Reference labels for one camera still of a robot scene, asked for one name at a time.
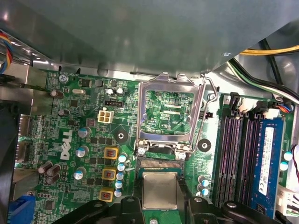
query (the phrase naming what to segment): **ram module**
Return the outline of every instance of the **ram module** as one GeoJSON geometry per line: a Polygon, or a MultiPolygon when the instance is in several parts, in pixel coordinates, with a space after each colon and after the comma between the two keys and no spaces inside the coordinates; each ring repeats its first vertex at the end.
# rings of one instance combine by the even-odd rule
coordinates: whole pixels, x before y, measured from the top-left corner
{"type": "Polygon", "coordinates": [[[285,120],[261,121],[250,207],[274,218],[285,120]]]}

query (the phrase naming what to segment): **wire bundle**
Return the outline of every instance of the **wire bundle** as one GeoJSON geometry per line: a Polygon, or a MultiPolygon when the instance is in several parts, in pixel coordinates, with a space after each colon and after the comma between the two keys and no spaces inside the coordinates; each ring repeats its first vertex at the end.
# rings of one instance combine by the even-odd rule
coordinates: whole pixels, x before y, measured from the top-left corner
{"type": "Polygon", "coordinates": [[[290,113],[292,112],[291,109],[289,109],[287,106],[285,105],[280,105],[280,106],[277,106],[278,109],[280,109],[283,113],[290,113]]]}
{"type": "Polygon", "coordinates": [[[13,61],[13,47],[8,39],[8,36],[0,31],[0,39],[4,42],[6,47],[6,60],[0,66],[0,74],[2,74],[6,69],[9,68],[11,62],[13,61]]]}
{"type": "Polygon", "coordinates": [[[296,148],[297,145],[294,145],[292,148],[291,148],[291,153],[293,155],[293,162],[294,162],[294,167],[296,168],[296,176],[297,176],[297,179],[298,179],[298,182],[299,182],[299,171],[298,171],[298,165],[297,165],[297,162],[296,162],[296,159],[295,159],[295,148],[296,148]]]}

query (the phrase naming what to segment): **black wire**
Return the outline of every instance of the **black wire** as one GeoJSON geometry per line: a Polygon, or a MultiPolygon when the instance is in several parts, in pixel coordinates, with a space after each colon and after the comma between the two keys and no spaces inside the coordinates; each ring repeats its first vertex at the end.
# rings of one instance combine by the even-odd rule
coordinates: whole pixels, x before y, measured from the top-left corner
{"type": "Polygon", "coordinates": [[[256,84],[259,85],[264,85],[264,86],[268,86],[274,89],[278,89],[280,91],[283,91],[291,96],[293,96],[294,98],[296,98],[297,100],[299,100],[299,95],[297,93],[295,93],[293,90],[285,87],[284,85],[278,85],[276,83],[272,83],[272,82],[268,82],[266,80],[261,80],[255,77],[252,77],[244,68],[243,66],[241,66],[241,64],[235,59],[231,59],[229,61],[236,69],[238,69],[238,71],[240,71],[247,79],[249,79],[251,82],[254,82],[256,84]]]}
{"type": "MultiPolygon", "coordinates": [[[[266,38],[263,39],[263,40],[261,40],[259,43],[260,43],[260,45],[261,45],[261,47],[262,47],[263,50],[271,50],[271,48],[270,48],[270,46],[269,46],[268,41],[266,40],[266,38]]],[[[279,69],[278,69],[275,57],[272,56],[272,55],[266,55],[266,58],[267,58],[267,61],[271,65],[271,68],[272,68],[272,71],[273,71],[276,83],[280,84],[280,85],[283,85],[284,83],[282,81],[282,78],[281,78],[281,75],[280,75],[280,72],[279,72],[279,69]]]]}

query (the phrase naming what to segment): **motherboard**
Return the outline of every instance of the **motherboard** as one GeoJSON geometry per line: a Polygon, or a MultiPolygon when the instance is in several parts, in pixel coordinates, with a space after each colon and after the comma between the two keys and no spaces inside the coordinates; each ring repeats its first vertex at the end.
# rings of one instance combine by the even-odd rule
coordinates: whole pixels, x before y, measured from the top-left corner
{"type": "MultiPolygon", "coordinates": [[[[16,168],[37,169],[40,173],[39,184],[30,192],[36,197],[34,224],[53,223],[95,199],[110,204],[119,203],[123,196],[134,194],[135,180],[139,178],[142,162],[155,166],[156,161],[141,161],[135,151],[139,82],[58,71],[47,71],[47,74],[46,90],[54,99],[51,115],[21,117],[15,165],[16,168]]],[[[203,115],[205,102],[212,94],[212,91],[205,90],[199,116],[203,115]]],[[[175,161],[176,165],[172,169],[181,169],[178,173],[184,176],[190,192],[216,205],[231,199],[239,200],[243,189],[240,189],[242,183],[238,183],[238,180],[246,179],[238,176],[238,167],[234,165],[241,164],[239,168],[243,166],[243,162],[236,161],[239,160],[239,154],[247,153],[240,152],[239,148],[246,148],[244,145],[247,143],[241,139],[247,136],[245,127],[252,125],[250,122],[253,119],[246,112],[232,114],[231,100],[232,96],[219,93],[218,99],[209,104],[197,150],[183,161],[177,161],[171,153],[146,154],[146,158],[163,161],[161,169],[167,167],[169,161],[175,161]],[[234,145],[231,155],[221,155],[222,149],[228,147],[223,145],[224,140],[226,144],[234,145]],[[220,192],[226,190],[231,191],[230,194],[222,196],[220,192]]],[[[275,107],[271,100],[252,100],[275,107]]],[[[141,130],[163,135],[188,133],[190,125],[187,115],[193,101],[194,95],[190,93],[147,91],[143,102],[147,117],[141,130]]],[[[233,109],[238,110],[240,105],[236,104],[233,109]]],[[[257,129],[255,135],[261,133],[259,130],[264,126],[274,125],[273,128],[279,129],[275,132],[282,136],[281,140],[275,140],[277,146],[280,144],[278,152],[275,152],[278,170],[277,176],[273,177],[273,182],[276,182],[272,184],[276,187],[279,182],[285,186],[287,171],[278,172],[278,166],[283,153],[291,147],[293,113],[279,112],[278,118],[275,118],[279,121],[273,123],[263,121],[263,116],[254,119],[259,120],[254,126],[257,129]]],[[[201,119],[198,117],[195,133],[199,132],[200,126],[201,119]]],[[[259,142],[261,145],[264,141],[264,138],[257,139],[256,144],[259,142]]],[[[253,164],[251,173],[255,172],[255,166],[260,165],[253,164]]],[[[252,186],[258,184],[255,177],[251,181],[252,186]]],[[[268,214],[265,205],[250,202],[250,196],[247,198],[248,205],[258,203],[268,214]]],[[[177,210],[168,213],[145,210],[143,213],[146,223],[152,219],[158,220],[159,224],[181,223],[177,210]]]]}

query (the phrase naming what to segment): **blue wire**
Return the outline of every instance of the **blue wire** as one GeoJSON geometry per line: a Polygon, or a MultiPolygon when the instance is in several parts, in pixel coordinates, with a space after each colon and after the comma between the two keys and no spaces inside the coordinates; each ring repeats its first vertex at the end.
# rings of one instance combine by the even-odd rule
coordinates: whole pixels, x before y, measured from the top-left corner
{"type": "Polygon", "coordinates": [[[285,108],[288,112],[291,112],[291,110],[288,107],[286,107],[284,105],[282,105],[282,107],[285,108]]]}

